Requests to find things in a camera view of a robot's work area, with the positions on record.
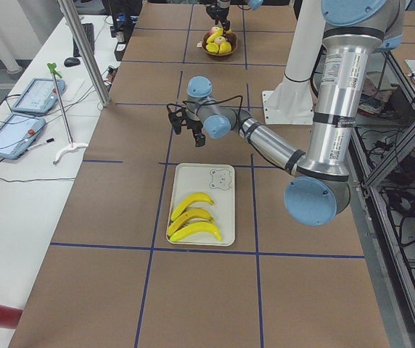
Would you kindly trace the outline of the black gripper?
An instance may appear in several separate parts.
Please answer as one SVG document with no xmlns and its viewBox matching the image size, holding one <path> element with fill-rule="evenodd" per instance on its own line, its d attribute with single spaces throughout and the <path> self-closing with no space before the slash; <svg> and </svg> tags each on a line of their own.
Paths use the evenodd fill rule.
<svg viewBox="0 0 415 348">
<path fill-rule="evenodd" d="M 218 4 L 211 4 L 207 6 L 207 14 L 212 20 L 221 22 L 223 32 L 228 33 L 230 30 L 230 21 L 227 20 L 229 14 L 229 7 L 220 7 Z"/>
<path fill-rule="evenodd" d="M 195 146 L 203 147 L 206 142 L 206 137 L 202 133 L 202 123 L 199 120 L 193 120 L 190 117 L 186 117 L 186 127 L 192 131 L 195 140 Z"/>
</svg>

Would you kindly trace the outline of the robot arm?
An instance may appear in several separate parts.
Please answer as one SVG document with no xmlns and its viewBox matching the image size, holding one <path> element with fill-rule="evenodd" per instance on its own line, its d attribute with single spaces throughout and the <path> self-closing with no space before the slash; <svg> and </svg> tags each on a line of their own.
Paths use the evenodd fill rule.
<svg viewBox="0 0 415 348">
<path fill-rule="evenodd" d="M 193 77 L 187 86 L 187 117 L 214 139 L 236 131 L 267 160 L 294 176 L 284 192 L 288 213 L 317 226 L 350 202 L 344 159 L 356 124 L 366 64 L 377 49 L 394 49 L 403 36 L 404 1 L 323 1 L 324 74 L 306 152 L 295 148 L 245 110 L 221 107 L 212 83 Z"/>
<path fill-rule="evenodd" d="M 263 5 L 263 0 L 237 1 L 238 6 L 247 6 L 248 9 L 256 10 Z M 231 29 L 231 23 L 228 19 L 231 0 L 216 0 L 205 5 L 208 16 L 215 21 L 215 24 L 221 24 L 226 32 Z"/>
</svg>

